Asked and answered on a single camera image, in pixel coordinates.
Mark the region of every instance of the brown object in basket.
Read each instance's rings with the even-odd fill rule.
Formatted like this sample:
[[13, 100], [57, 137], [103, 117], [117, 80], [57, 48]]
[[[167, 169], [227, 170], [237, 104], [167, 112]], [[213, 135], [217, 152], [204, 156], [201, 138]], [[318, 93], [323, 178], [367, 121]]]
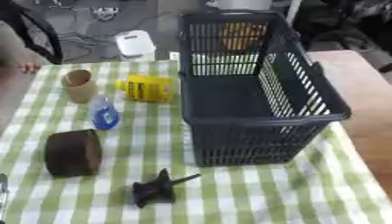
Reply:
[[54, 177], [95, 175], [102, 147], [93, 129], [55, 133], [45, 146], [45, 164]]
[[228, 50], [240, 51], [253, 45], [266, 33], [267, 25], [230, 23], [220, 32], [220, 37]]

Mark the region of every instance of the person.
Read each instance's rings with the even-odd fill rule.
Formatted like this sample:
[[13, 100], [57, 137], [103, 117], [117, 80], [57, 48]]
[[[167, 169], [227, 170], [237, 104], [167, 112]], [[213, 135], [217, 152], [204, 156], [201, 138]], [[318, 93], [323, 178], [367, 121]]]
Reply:
[[8, 23], [16, 21], [16, 11], [11, 0], [0, 3], [0, 67], [17, 67], [23, 73], [35, 73], [48, 61], [25, 46]]
[[0, 67], [16, 67], [23, 73], [36, 73], [48, 61], [25, 47], [23, 40], [0, 21]]

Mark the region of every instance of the black chair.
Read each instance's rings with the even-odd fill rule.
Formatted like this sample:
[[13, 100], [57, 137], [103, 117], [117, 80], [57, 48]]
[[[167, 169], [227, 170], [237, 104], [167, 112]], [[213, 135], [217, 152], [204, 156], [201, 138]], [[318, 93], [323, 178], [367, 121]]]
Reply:
[[[350, 49], [350, 40], [366, 48], [368, 37], [358, 31], [358, 22], [374, 13], [380, 13], [390, 0], [321, 0], [325, 6], [310, 7], [298, 13], [294, 27], [301, 33], [301, 40], [309, 48], [314, 41], [334, 41], [343, 49]], [[320, 11], [326, 12], [334, 23], [314, 22], [319, 19]]]
[[[61, 64], [63, 53], [61, 51], [59, 37], [53, 27], [40, 15], [11, 0], [1, 0], [0, 20], [3, 20], [15, 31], [24, 41], [25, 47], [47, 58], [53, 64]], [[47, 49], [45, 45], [34, 43], [33, 37], [28, 32], [29, 27], [26, 21], [36, 26], [38, 30], [47, 36], [51, 49]]]

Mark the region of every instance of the table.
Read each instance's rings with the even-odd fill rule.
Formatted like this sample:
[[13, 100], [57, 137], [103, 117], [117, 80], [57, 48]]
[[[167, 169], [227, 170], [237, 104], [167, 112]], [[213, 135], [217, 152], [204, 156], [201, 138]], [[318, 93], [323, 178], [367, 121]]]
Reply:
[[16, 68], [0, 68], [0, 133], [18, 108], [34, 75]]
[[356, 150], [392, 197], [392, 86], [357, 52], [312, 52], [353, 112], [343, 125]]
[[[98, 176], [53, 180], [42, 148], [53, 132], [91, 128], [85, 107], [67, 101], [60, 77], [84, 68], [122, 111], [121, 125], [99, 132]], [[288, 164], [198, 168], [189, 129], [172, 104], [125, 101], [112, 83], [129, 73], [176, 75], [177, 63], [44, 66], [0, 139], [0, 171], [10, 176], [7, 223], [390, 223], [391, 206], [338, 123]], [[143, 210], [129, 202], [134, 181], [168, 168], [200, 172], [176, 187], [178, 202]]]

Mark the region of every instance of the person's hand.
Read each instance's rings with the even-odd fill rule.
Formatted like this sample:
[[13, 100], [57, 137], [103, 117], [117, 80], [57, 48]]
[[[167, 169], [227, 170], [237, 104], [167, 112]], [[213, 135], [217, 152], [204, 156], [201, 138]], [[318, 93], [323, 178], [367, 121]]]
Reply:
[[38, 63], [27, 62], [20, 63], [17, 68], [19, 68], [24, 74], [35, 74], [41, 68], [41, 65]]

